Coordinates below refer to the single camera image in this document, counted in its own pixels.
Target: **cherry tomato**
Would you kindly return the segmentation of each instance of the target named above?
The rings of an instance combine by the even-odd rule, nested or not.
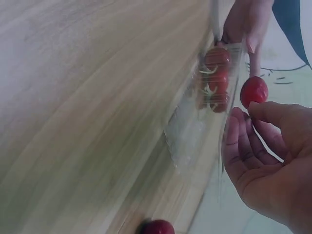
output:
[[[225,93],[229,86],[229,72],[218,70],[208,76],[208,86],[215,94]]]
[[[210,97],[210,108],[215,113],[222,113],[226,111],[229,103],[228,93],[214,94]]]
[[[143,228],[142,234],[175,234],[175,230],[171,223],[158,219],[147,223]]]
[[[263,103],[268,99],[269,90],[261,77],[250,77],[240,91],[240,101],[248,109],[251,101]]]
[[[223,47],[214,47],[209,50],[205,56],[206,67],[213,71],[216,66],[217,70],[228,71],[231,64],[230,52]]]

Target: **wood grain surface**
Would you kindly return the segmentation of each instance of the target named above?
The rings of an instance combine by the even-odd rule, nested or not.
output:
[[[1,234],[187,232],[218,139],[186,178],[163,129],[212,41],[209,3],[0,2]]]

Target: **clear plastic clamshell box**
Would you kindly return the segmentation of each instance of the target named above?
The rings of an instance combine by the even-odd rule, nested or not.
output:
[[[238,78],[246,76],[246,50],[243,43],[224,45],[230,56],[227,67],[222,67],[223,64],[219,61],[224,56],[224,51],[214,48],[200,53],[187,88],[164,130],[174,165],[183,174],[191,171],[194,166],[212,119],[216,117],[214,115],[220,120],[219,133],[215,137],[219,138],[218,151],[221,159],[222,137],[233,105]]]

